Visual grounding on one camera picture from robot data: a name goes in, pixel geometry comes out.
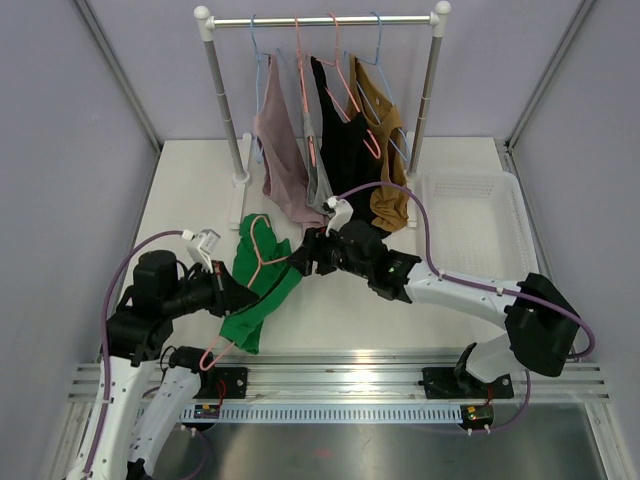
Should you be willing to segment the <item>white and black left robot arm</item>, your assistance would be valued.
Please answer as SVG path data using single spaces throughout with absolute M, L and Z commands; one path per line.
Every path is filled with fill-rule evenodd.
M 205 311 L 226 318 L 254 305 L 257 295 L 232 278 L 225 265 L 197 263 L 181 271 L 174 253 L 143 254 L 113 315 L 103 325 L 100 383 L 72 479 L 149 479 L 187 403 L 211 399 L 218 413 L 243 368 L 211 366 L 212 353 L 177 347 L 146 409 L 140 407 L 176 319 Z

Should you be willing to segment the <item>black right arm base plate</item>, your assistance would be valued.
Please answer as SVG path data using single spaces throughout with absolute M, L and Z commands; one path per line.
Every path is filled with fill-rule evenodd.
M 425 367 L 418 384 L 430 400 L 452 399 L 512 399 L 514 389 L 511 377 L 503 375 L 491 383 L 483 383 L 454 367 Z

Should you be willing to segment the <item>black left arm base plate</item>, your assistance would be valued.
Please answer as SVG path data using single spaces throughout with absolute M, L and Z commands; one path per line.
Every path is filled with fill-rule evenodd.
M 214 367 L 200 374 L 197 399 L 245 399 L 249 370 L 245 367 Z

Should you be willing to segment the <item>pink wire hanger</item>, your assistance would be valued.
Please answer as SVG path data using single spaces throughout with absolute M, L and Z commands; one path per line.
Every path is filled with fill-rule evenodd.
M 266 214 L 247 215 L 239 234 L 232 276 L 262 300 L 280 283 L 280 276 L 285 273 L 285 260 L 292 252 L 290 243 L 287 239 L 277 240 Z M 262 324 L 267 315 L 263 311 L 259 312 L 258 306 L 254 305 L 226 318 L 219 334 L 200 357 L 199 367 L 204 371 L 212 369 L 234 345 L 245 352 L 257 353 Z

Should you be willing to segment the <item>mauve pink tank top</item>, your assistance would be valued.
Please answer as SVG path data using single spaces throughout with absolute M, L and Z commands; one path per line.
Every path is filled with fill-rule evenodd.
M 254 116 L 254 137 L 264 165 L 263 194 L 292 222 L 325 226 L 328 218 L 307 203 L 309 176 L 289 118 L 277 57 L 268 57 L 262 105 Z

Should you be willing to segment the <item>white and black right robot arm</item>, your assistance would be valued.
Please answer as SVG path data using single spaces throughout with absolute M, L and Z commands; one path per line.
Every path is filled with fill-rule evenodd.
M 494 340 L 468 345 L 453 367 L 426 377 L 430 398 L 480 398 L 521 370 L 556 378 L 579 329 L 576 311 L 541 274 L 510 282 L 437 273 L 419 256 L 388 248 L 360 220 L 339 230 L 307 229 L 287 262 L 303 276 L 348 272 L 385 300 L 443 306 L 502 328 Z

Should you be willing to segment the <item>green tank top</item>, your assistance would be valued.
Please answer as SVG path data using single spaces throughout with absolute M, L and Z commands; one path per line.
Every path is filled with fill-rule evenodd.
M 266 214 L 242 220 L 232 276 L 258 296 L 258 302 L 227 317 L 219 335 L 238 349 L 257 354 L 265 320 L 299 285 L 302 275 L 287 263 L 290 241 L 278 240 Z

